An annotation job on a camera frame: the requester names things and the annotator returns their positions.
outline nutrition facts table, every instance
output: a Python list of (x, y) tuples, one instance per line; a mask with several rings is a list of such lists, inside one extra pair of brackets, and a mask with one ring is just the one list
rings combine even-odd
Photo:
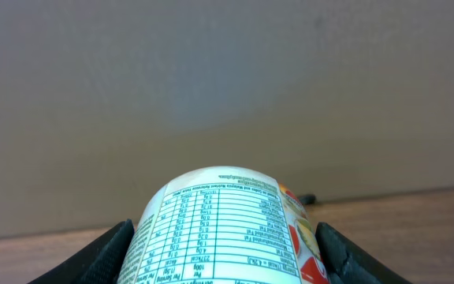
[(136, 283), (301, 283), (281, 199), (229, 183), (165, 196)]

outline white wall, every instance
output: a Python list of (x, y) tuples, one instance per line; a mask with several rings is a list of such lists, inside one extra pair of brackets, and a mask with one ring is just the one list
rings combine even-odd
[(212, 165), (454, 185), (454, 1), (0, 1), (0, 237), (137, 220)]

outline wooden table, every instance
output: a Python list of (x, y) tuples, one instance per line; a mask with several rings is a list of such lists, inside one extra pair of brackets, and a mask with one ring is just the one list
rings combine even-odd
[[(411, 282), (454, 283), (454, 189), (317, 204), (308, 212)], [(29, 282), (108, 229), (0, 240), (0, 283)]]

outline black holder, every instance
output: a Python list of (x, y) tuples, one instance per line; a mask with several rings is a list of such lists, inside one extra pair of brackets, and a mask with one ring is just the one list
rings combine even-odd
[[(31, 284), (115, 284), (133, 235), (131, 220), (120, 222)], [(316, 240), (331, 284), (410, 283), (327, 223), (318, 224)]]

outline bottle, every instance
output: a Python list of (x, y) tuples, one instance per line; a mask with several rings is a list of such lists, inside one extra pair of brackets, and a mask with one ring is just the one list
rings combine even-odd
[(145, 208), (118, 284), (328, 283), (307, 213), (265, 174), (193, 170)]

